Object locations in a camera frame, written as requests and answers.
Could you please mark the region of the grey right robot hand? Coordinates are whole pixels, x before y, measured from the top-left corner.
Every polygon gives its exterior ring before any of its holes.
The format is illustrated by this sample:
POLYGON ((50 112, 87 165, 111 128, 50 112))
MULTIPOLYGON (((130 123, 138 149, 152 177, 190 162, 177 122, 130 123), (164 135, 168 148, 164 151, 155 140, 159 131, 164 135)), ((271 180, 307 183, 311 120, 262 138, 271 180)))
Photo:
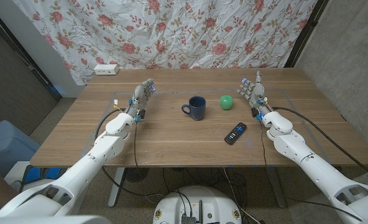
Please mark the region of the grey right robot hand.
POLYGON ((273 109, 268 105, 264 86, 261 84, 261 80, 261 73, 260 70, 258 70, 256 73, 255 83, 244 77, 239 89, 236 90, 249 102, 252 117, 256 118, 258 121, 262 121, 266 114, 273 111, 273 109))

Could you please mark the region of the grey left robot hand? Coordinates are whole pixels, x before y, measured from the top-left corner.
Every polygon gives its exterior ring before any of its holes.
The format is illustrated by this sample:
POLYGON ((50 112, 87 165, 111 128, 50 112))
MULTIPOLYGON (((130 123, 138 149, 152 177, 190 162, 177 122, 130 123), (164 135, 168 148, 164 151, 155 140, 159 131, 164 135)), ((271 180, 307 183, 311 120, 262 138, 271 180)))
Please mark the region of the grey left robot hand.
POLYGON ((140 116, 144 118, 145 108, 147 107, 150 97, 155 92, 154 80, 148 80, 139 84, 134 90, 132 97, 129 99, 129 106, 125 109, 125 113, 132 116, 135 120, 140 116))

